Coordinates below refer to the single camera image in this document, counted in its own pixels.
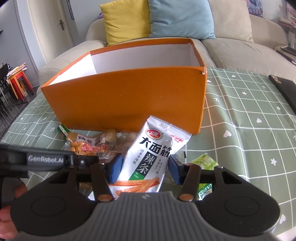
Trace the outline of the operator left hand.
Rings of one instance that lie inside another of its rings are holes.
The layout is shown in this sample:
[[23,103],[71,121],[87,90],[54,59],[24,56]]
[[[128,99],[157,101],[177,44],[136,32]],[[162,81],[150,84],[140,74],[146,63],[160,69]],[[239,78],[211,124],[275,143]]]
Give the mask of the operator left hand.
[[[20,184],[15,190],[15,198],[19,198],[21,195],[27,192],[25,184]],[[11,206],[6,206],[1,209],[1,221],[0,221],[0,237],[5,240],[11,240],[17,236],[18,231],[11,219]]]

